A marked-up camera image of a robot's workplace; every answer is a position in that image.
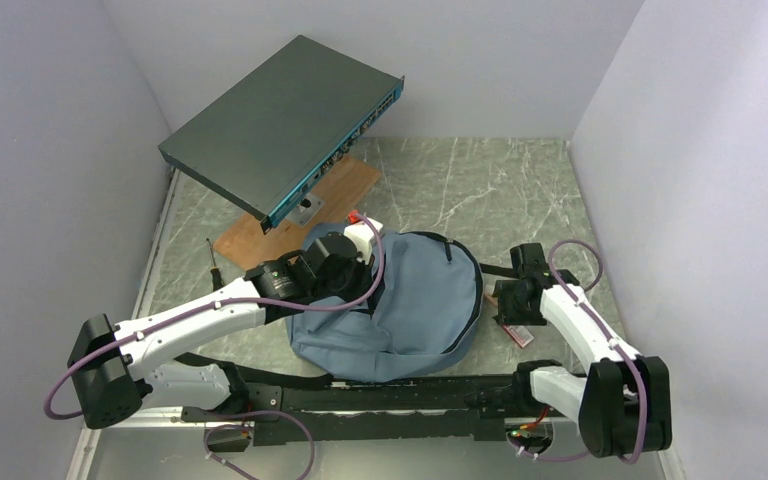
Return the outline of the blue backpack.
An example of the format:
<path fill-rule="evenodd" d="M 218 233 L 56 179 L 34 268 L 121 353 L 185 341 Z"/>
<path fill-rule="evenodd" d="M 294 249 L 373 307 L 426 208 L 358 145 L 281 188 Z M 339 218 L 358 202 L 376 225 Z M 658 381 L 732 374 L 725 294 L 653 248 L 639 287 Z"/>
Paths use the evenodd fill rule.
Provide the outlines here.
<path fill-rule="evenodd" d="M 299 250 L 345 226 L 317 225 Z M 379 286 L 350 310 L 283 318 L 291 349 L 336 378 L 372 383 L 456 364 L 475 337 L 483 265 L 461 242 L 435 232 L 374 229 L 384 251 Z"/>

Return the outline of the red white eraser box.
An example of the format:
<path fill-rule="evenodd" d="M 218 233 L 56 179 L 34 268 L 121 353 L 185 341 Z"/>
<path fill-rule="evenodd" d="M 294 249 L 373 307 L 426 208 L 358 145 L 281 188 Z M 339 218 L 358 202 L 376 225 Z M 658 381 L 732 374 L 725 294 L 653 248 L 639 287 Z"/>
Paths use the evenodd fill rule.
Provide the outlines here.
<path fill-rule="evenodd" d="M 533 334 L 523 325 L 503 325 L 502 328 L 519 348 L 525 348 L 534 341 Z"/>

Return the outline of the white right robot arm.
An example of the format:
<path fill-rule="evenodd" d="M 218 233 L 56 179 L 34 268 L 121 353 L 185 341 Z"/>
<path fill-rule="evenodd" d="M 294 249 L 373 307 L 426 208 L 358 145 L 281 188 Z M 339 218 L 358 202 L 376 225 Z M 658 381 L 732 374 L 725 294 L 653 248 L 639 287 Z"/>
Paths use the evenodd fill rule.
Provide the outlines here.
<path fill-rule="evenodd" d="M 511 249 L 511 266 L 493 290 L 501 326 L 553 326 L 584 368 L 575 375 L 552 360 L 519 364 L 510 398 L 517 411 L 553 410 L 578 427 L 589 455 L 631 463 L 673 440 L 670 373 L 658 356 L 645 356 L 618 335 L 568 270 L 554 264 L 558 242 Z"/>

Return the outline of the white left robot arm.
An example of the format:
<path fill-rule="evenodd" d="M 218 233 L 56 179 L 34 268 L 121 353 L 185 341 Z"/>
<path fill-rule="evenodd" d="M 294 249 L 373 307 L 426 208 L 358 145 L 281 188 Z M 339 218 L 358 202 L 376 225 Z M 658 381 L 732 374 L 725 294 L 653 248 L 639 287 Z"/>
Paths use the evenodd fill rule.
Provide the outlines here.
<path fill-rule="evenodd" d="M 79 401 L 75 414 L 90 429 L 159 407 L 194 407 L 235 419 L 248 403 L 237 366 L 218 360 L 192 365 L 183 356 L 285 317 L 350 310 L 379 286 L 383 265 L 380 233 L 355 224 L 170 310 L 119 323 L 94 316 L 81 325 L 62 378 Z"/>

